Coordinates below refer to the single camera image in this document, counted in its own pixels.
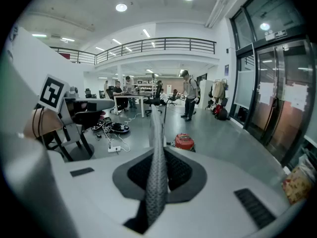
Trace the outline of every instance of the desk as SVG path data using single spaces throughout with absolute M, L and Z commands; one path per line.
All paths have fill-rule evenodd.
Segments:
M 141 99 L 141 114 L 142 118 L 144 118 L 144 106 L 143 106 L 143 100 L 144 98 L 151 97 L 152 95 L 150 93 L 139 93 L 139 94 L 128 94 L 128 95 L 114 95 L 114 106 L 115 106 L 115 113 L 118 114 L 118 105 L 116 98 L 140 98 Z

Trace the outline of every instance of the gray floor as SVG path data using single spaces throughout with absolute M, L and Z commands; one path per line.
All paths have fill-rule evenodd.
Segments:
M 192 121 L 185 122 L 180 117 L 184 112 L 183 107 L 170 106 L 170 108 L 167 108 L 164 127 L 167 141 L 173 141 L 178 133 L 188 133 L 195 141 L 197 153 L 230 162 L 285 196 L 280 185 L 280 182 L 285 177 L 285 172 L 258 141 L 232 121 L 216 120 L 210 111 L 195 110 L 197 113 L 193 116 Z M 137 113 L 140 113 L 139 107 L 137 110 L 122 111 L 120 115 L 107 112 L 106 116 L 110 116 L 112 121 L 124 123 L 124 121 L 128 120 L 128 118 L 133 118 Z M 131 150 L 142 150 L 148 147 L 150 117 L 145 116 L 142 118 L 141 115 L 137 115 L 129 123 L 129 126 L 130 132 L 127 135 L 123 135 L 122 138 L 130 145 Z M 116 154 L 108 153 L 108 140 L 104 136 L 98 141 L 96 135 L 88 130 L 85 132 L 85 137 L 95 148 L 93 158 L 104 158 Z M 119 138 L 114 137 L 113 146 L 118 145 L 126 150 L 128 149 Z M 76 145 L 68 146 L 67 150 L 70 152 L 74 146 Z

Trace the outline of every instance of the man with backpack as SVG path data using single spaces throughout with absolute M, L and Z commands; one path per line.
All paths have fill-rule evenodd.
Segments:
M 182 95 L 186 91 L 187 98 L 185 101 L 185 114 L 181 117 L 186 118 L 185 121 L 191 121 L 195 104 L 199 102 L 199 87 L 196 80 L 189 77 L 187 70 L 182 72 L 182 77 L 184 78 L 184 90 L 179 95 Z

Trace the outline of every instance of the black pants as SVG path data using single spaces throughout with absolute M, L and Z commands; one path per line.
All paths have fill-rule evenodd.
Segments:
M 116 98 L 117 99 L 117 106 L 118 111 L 123 110 L 128 107 L 128 98 Z
M 192 115 L 194 112 L 194 107 L 196 104 L 196 102 L 192 102 L 194 99 L 186 98 L 186 101 L 185 101 L 185 115 L 187 115 L 188 118 L 192 118 Z

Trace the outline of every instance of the power strip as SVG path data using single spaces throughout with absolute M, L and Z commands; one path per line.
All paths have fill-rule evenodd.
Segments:
M 121 151 L 121 146 L 113 146 L 111 148 L 108 148 L 109 153 L 120 152 L 120 151 Z

